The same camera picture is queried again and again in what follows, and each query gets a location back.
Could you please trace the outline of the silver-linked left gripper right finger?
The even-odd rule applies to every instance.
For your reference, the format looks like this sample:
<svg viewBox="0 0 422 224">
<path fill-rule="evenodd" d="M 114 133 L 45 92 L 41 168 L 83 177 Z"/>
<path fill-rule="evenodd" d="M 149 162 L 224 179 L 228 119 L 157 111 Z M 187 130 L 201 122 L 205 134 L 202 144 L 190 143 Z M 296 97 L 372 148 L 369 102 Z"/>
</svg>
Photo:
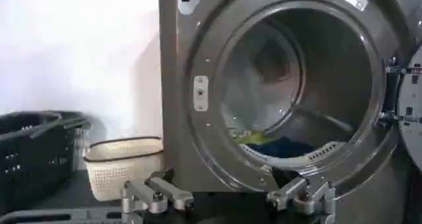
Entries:
<svg viewBox="0 0 422 224">
<path fill-rule="evenodd" d="M 316 215 L 319 223 L 336 223 L 336 188 L 324 177 L 298 176 L 278 190 L 270 191 L 266 201 L 281 212 L 292 207 L 304 216 Z"/>
</svg>

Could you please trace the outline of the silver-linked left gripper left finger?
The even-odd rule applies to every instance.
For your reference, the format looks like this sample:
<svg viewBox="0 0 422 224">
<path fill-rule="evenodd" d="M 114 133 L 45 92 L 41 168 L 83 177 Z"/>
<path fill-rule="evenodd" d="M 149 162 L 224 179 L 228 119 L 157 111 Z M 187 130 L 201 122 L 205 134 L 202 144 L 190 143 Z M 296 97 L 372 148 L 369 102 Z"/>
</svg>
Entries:
<svg viewBox="0 0 422 224">
<path fill-rule="evenodd" d="M 178 211 L 187 211 L 193 206 L 192 192 L 182 190 L 159 177 L 133 180 L 124 183 L 121 189 L 122 223 L 143 223 L 140 213 L 164 214 L 169 205 Z"/>
</svg>

